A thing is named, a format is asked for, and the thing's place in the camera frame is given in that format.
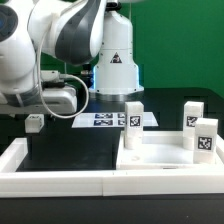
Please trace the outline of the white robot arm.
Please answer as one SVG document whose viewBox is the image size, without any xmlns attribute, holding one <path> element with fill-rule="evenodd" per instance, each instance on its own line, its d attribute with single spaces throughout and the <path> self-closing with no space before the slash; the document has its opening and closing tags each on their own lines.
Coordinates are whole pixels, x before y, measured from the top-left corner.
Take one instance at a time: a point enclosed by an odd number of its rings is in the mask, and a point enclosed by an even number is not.
<svg viewBox="0 0 224 224">
<path fill-rule="evenodd" d="M 56 113 L 75 116 L 76 90 L 43 80 L 45 53 L 73 66 L 99 63 L 87 96 L 125 100 L 140 94 L 133 61 L 132 24 L 119 15 L 135 0 L 5 0 L 0 3 L 0 114 Z"/>
</svg>

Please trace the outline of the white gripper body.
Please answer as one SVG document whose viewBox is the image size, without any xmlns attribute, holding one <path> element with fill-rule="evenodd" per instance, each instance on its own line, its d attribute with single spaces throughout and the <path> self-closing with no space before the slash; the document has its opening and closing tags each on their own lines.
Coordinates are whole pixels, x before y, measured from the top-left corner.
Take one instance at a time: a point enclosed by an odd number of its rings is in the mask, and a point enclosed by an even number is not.
<svg viewBox="0 0 224 224">
<path fill-rule="evenodd" d="M 15 107 L 4 101 L 0 93 L 0 114 L 49 114 L 47 108 L 59 115 L 71 115 L 77 111 L 77 91 L 65 83 L 66 77 L 57 70 L 42 70 L 42 94 L 37 100 L 23 107 Z"/>
</svg>

